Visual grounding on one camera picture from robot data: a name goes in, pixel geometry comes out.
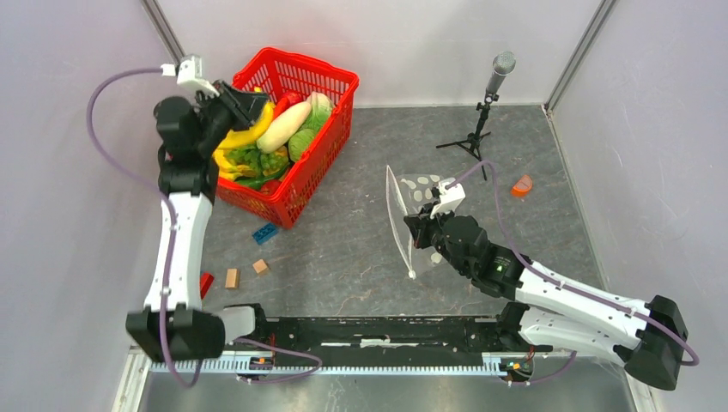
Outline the yellow banana bunch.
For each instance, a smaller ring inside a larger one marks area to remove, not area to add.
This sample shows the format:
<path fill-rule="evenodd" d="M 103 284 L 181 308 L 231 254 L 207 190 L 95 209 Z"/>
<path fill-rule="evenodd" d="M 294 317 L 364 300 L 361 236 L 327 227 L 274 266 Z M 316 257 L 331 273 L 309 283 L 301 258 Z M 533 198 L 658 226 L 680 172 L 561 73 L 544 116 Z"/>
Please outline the yellow banana bunch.
<path fill-rule="evenodd" d="M 249 165 L 238 165 L 230 161 L 226 153 L 222 150 L 216 150 L 213 153 L 213 159 L 220 169 L 219 176 L 224 179 L 234 181 L 236 179 L 249 179 L 258 176 L 258 172 Z"/>

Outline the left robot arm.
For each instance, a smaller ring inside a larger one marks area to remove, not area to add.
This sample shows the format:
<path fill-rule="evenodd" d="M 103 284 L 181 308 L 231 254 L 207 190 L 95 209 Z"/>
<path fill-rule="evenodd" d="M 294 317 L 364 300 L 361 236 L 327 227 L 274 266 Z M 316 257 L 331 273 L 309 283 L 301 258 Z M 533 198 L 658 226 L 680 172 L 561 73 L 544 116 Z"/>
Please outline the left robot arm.
<path fill-rule="evenodd" d="M 154 278 L 143 309 L 128 313 L 125 328 L 154 362 L 219 357 L 236 337 L 248 349 L 262 348 L 270 327 L 249 306 L 217 313 L 202 308 L 199 287 L 203 240 L 215 202 L 219 168 L 213 153 L 229 131 L 246 131 L 263 118 L 270 101 L 225 82 L 216 93 L 165 98 L 154 109 L 160 174 L 162 230 Z"/>

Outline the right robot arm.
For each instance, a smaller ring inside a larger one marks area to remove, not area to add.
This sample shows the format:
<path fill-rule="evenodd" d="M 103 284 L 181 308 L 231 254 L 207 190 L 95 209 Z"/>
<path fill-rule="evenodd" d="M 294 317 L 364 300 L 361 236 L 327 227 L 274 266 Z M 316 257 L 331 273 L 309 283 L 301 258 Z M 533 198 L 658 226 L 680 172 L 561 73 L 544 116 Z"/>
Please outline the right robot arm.
<path fill-rule="evenodd" d="M 407 215 L 417 249 L 434 248 L 482 293 L 509 302 L 495 330 L 507 350 L 564 348 L 610 361 L 645 385 L 676 389 L 688 331 L 674 300 L 611 294 L 491 242 L 471 216 Z"/>

